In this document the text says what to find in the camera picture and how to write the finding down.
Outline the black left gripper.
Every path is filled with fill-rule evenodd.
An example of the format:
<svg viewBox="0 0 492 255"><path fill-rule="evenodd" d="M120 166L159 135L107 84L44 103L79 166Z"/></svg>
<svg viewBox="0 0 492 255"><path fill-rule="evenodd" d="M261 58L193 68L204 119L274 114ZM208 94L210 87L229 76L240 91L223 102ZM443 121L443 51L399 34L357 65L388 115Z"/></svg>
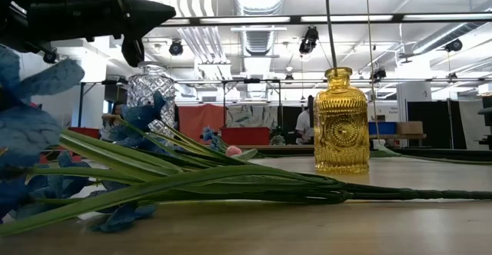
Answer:
<svg viewBox="0 0 492 255"><path fill-rule="evenodd" d="M47 51L51 41L99 36L123 38L121 53L136 68L145 59L142 38L176 16L175 8L149 0L20 0L26 10L20 52Z"/></svg>

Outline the clear cut glass vase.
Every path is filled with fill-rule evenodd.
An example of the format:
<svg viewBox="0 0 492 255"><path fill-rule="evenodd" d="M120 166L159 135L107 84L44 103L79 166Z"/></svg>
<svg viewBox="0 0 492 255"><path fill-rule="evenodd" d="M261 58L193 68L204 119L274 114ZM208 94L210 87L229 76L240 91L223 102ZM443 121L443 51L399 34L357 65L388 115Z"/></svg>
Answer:
<svg viewBox="0 0 492 255"><path fill-rule="evenodd" d="M138 64L141 72L128 79L127 105L129 107L154 104L153 95L159 92L164 98L160 120L149 124L150 130L172 136L167 126L175 124L175 82L168 75L167 67L156 61L143 61Z"/></svg>

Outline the yellow embossed glass vase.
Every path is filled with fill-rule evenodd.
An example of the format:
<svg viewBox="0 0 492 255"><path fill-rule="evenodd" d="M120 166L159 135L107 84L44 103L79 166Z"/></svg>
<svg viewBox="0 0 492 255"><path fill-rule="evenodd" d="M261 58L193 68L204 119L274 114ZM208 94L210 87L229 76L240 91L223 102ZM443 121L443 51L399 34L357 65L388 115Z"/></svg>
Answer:
<svg viewBox="0 0 492 255"><path fill-rule="evenodd" d="M351 86L350 68L326 70L327 89L314 99L315 169L326 174L366 174L370 139L367 98Z"/></svg>

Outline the orange red fabric panel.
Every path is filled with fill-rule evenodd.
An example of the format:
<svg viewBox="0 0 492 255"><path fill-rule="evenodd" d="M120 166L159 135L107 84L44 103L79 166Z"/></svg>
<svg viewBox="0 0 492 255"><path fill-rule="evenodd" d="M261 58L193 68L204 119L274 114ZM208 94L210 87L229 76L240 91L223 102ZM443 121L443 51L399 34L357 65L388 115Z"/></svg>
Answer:
<svg viewBox="0 0 492 255"><path fill-rule="evenodd" d="M206 127L218 131L224 125L224 108L213 104L201 106L181 106L178 108L179 131L187 137L203 144L201 139Z"/></svg>

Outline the red plastic bin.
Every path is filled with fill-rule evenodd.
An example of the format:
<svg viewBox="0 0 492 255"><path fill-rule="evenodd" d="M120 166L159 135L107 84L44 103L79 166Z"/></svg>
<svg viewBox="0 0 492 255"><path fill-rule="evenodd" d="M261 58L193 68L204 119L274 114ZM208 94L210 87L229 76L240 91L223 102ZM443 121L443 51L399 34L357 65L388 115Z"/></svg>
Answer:
<svg viewBox="0 0 492 255"><path fill-rule="evenodd" d="M269 145L268 127L223 127L222 140L229 145Z"/></svg>
<svg viewBox="0 0 492 255"><path fill-rule="evenodd" d="M79 134L83 134L88 137L93 137L95 139L100 138L100 131L97 128L89 128L89 127L70 127L70 131L74 131Z"/></svg>

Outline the white pillar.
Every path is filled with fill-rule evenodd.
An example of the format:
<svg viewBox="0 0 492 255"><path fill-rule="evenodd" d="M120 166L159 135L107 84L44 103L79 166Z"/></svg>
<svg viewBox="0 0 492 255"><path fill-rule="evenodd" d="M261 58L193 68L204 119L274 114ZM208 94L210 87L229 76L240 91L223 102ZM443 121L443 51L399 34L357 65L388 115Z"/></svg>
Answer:
<svg viewBox="0 0 492 255"><path fill-rule="evenodd" d="M414 101L431 101L430 82L407 82L397 85L397 106L399 122L406 122L407 104Z"/></svg>

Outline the white paper sign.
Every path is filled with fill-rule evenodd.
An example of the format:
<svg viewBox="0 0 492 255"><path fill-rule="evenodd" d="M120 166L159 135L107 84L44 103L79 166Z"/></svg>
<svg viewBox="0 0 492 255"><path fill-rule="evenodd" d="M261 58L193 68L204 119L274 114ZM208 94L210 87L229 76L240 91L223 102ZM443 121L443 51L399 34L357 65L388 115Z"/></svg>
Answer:
<svg viewBox="0 0 492 255"><path fill-rule="evenodd" d="M399 110L397 106L386 106L384 109L385 121L389 122L398 122L399 118Z"/></svg>

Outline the black machine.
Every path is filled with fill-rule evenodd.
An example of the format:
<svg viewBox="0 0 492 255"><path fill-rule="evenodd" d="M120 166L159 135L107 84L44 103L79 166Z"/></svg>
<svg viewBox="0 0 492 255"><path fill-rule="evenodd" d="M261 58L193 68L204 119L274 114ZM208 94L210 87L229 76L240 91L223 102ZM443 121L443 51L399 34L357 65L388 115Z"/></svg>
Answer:
<svg viewBox="0 0 492 255"><path fill-rule="evenodd" d="M487 145L492 151L492 95L482 97L483 107L478 111L479 115L484 117L486 128L489 130L488 134L479 141L479 144Z"/></svg>

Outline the black partition panel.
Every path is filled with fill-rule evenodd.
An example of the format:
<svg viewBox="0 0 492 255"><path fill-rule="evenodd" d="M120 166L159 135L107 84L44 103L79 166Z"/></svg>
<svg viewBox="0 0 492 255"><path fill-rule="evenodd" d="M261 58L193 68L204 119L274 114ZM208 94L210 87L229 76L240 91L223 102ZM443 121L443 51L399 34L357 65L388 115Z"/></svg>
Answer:
<svg viewBox="0 0 492 255"><path fill-rule="evenodd" d="M407 103L409 121L421 121L426 134L421 147L466 149L457 101L413 101Z"/></svg>

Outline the blue plastic bin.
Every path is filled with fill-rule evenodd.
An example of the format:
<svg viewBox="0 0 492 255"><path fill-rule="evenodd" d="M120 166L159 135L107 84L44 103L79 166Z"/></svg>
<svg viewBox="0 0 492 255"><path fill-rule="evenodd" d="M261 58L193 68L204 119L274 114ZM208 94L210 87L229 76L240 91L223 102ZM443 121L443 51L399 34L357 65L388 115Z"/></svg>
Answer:
<svg viewBox="0 0 492 255"><path fill-rule="evenodd" d="M382 121L382 122L376 123L376 122L370 121L368 123L368 131L369 131L369 135L396 134L397 133L397 122Z"/></svg>

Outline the brown cardboard box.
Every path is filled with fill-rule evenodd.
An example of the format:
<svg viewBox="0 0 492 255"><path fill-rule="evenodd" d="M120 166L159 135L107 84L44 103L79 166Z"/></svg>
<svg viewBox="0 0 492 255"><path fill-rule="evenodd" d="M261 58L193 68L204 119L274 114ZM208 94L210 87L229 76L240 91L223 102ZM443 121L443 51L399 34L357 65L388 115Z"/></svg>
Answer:
<svg viewBox="0 0 492 255"><path fill-rule="evenodd" d="M421 121L405 121L397 123L397 133L400 135L423 134L423 123Z"/></svg>

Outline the black screen panel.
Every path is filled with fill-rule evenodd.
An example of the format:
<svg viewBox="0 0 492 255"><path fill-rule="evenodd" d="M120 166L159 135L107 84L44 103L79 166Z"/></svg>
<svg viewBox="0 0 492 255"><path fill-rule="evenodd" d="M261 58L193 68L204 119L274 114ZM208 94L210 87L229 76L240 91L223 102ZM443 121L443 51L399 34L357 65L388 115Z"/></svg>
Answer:
<svg viewBox="0 0 492 255"><path fill-rule="evenodd" d="M285 132L285 139L287 144L296 144L296 123L298 115L306 107L283 107L282 117Z"/></svg>

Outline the grey diagonal ventilation duct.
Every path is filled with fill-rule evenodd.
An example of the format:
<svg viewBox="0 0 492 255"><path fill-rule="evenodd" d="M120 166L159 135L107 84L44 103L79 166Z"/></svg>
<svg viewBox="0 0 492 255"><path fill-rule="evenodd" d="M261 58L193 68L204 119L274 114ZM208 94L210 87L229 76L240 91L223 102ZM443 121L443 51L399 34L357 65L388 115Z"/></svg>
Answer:
<svg viewBox="0 0 492 255"><path fill-rule="evenodd" d="M487 22L465 22L446 25L423 40L417 42L412 47L412 53L420 55L433 51L485 24L487 24Z"/></svg>

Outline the silver ventilation duct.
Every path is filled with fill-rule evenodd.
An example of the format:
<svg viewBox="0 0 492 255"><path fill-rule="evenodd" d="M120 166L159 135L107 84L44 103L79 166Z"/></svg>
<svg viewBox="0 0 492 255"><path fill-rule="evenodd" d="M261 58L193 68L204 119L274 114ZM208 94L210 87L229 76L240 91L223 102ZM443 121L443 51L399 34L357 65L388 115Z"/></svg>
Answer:
<svg viewBox="0 0 492 255"><path fill-rule="evenodd" d="M235 0L236 15L279 15L284 0ZM250 55L267 55L274 43L273 31L245 31L241 33L244 50Z"/></svg>

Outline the black gantry frame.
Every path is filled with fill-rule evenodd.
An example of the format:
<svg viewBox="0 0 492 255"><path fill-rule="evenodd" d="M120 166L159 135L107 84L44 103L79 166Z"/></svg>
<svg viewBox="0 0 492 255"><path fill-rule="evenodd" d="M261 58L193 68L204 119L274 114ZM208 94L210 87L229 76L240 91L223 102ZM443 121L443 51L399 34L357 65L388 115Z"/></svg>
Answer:
<svg viewBox="0 0 492 255"><path fill-rule="evenodd" d="M177 80L171 81L174 86L177 84L183 85L202 85L202 84L210 84L210 85L221 85L223 88L227 84L277 84L277 89L281 91L283 84L320 84L327 83L327 79L259 79L259 78L245 78L245 79L235 79L235 80ZM369 84L370 86L374 86L376 83L387 84L389 87L393 84L402 84L402 83L420 83L420 82L430 82L430 83L446 83L453 84L458 82L463 83L472 83L472 82L480 82L480 83L489 83L492 82L492 75L479 77L479 78L381 78L377 81L373 81L371 79L352 79L351 84ZM81 127L81 116L83 112L83 101L84 96L95 86L95 85L106 85L106 81L96 81L96 82L81 82L80 90L79 90L79 98L78 98L78 127Z"/></svg>

